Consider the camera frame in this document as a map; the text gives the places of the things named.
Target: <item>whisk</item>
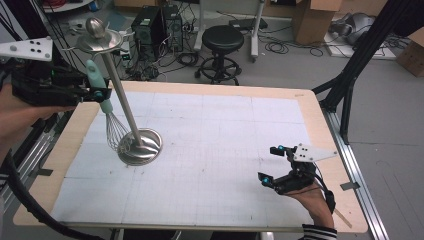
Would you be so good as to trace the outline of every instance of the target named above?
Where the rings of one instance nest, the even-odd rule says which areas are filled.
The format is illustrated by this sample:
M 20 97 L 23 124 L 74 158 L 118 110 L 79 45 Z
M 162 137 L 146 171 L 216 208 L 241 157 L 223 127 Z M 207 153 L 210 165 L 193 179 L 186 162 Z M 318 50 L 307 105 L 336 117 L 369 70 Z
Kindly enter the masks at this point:
M 90 85 L 96 88 L 106 88 L 106 83 L 100 74 L 99 68 L 93 60 L 87 60 L 87 77 Z M 113 107 L 110 99 L 106 99 L 100 103 L 103 113 L 106 114 L 106 136 L 107 143 L 117 153 L 127 152 L 130 149 L 131 141 L 124 139 L 124 136 L 129 132 L 127 128 L 113 114 Z

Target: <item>striped sleeve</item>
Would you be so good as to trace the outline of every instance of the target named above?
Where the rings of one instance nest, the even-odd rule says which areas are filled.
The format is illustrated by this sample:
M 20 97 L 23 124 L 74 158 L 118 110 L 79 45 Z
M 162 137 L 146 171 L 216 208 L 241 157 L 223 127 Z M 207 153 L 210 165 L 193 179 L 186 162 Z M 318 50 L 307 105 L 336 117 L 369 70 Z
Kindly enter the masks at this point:
M 303 240 L 336 240 L 337 230 L 315 225 L 303 224 Z

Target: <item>black stool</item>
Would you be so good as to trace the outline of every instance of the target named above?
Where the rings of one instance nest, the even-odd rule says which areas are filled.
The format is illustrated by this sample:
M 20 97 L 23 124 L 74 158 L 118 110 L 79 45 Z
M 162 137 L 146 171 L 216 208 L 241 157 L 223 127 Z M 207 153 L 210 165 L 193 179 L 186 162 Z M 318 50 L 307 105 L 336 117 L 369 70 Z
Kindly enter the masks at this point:
M 213 26 L 203 33 L 202 42 L 212 50 L 214 57 L 203 61 L 200 68 L 194 73 L 194 77 L 200 78 L 200 72 L 202 72 L 205 77 L 211 79 L 211 84 L 233 79 L 235 85 L 238 86 L 236 76 L 241 73 L 241 68 L 234 60 L 225 57 L 225 55 L 243 46 L 243 34 L 232 26 Z

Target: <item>human hand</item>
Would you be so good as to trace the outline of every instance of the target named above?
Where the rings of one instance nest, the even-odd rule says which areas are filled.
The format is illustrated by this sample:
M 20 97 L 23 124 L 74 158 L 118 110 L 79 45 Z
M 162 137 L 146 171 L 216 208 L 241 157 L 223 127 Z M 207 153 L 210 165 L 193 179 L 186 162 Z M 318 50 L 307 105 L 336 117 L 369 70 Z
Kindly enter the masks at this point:
M 3 85 L 0 91 L 0 164 L 9 149 L 25 136 L 28 127 L 39 118 L 48 119 L 53 113 L 75 107 L 34 107 L 13 96 L 12 85 Z
M 309 215 L 314 220 L 314 225 L 334 228 L 333 216 L 318 183 L 314 182 L 301 190 L 291 191 L 285 195 L 296 199 L 308 210 Z

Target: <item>floor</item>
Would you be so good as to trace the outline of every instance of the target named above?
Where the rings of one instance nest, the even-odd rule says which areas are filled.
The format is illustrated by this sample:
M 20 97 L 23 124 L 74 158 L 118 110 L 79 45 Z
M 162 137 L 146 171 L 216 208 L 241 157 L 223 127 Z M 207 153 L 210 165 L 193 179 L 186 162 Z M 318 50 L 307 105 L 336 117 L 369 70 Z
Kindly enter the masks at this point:
M 73 14 L 92 15 L 85 11 Z M 134 13 L 116 12 L 108 5 L 95 15 L 101 19 L 118 17 L 121 19 L 120 30 L 127 28 L 134 17 Z M 208 21 L 227 24 L 231 19 L 220 16 Z M 269 26 L 263 31 L 271 32 L 290 26 L 290 21 L 284 19 L 265 20 Z M 292 38 L 291 29 L 260 34 L 282 40 Z M 349 60 L 331 57 L 325 48 L 320 48 L 320 57 L 312 55 L 310 49 L 288 46 L 288 50 L 286 54 L 273 53 L 265 49 L 265 43 L 260 43 L 259 58 L 252 63 L 250 38 L 246 34 L 244 46 L 231 54 L 231 58 L 243 69 L 239 76 L 240 85 L 312 89 L 336 77 Z M 394 49 L 394 52 L 399 54 L 401 50 Z M 208 50 L 201 51 L 201 56 L 209 55 Z M 171 59 L 172 56 L 164 58 L 162 65 Z M 180 67 L 175 62 L 159 68 L 159 72 Z M 152 81 L 208 84 L 206 79 L 194 78 L 195 69 L 185 67 L 166 72 Z M 318 95 L 318 99 L 324 97 L 325 93 Z M 416 78 L 395 61 L 371 60 L 355 85 L 349 140 L 390 239 L 422 239 L 424 236 L 424 185 L 421 184 L 424 182 L 424 161 L 421 159 L 424 155 L 424 111 L 419 110 L 423 102 L 423 79 Z M 5 214 L 2 239 L 68 239 L 46 227 L 15 226 L 12 218 L 17 206 L 15 201 Z M 80 230 L 105 239 L 109 239 L 111 233 L 109 229 Z M 206 240 L 209 235 L 207 231 L 188 231 L 183 232 L 182 239 Z M 274 237 L 277 240 L 297 239 L 300 235 L 275 233 Z M 373 237 L 367 232 L 340 234 L 339 239 L 365 240 Z

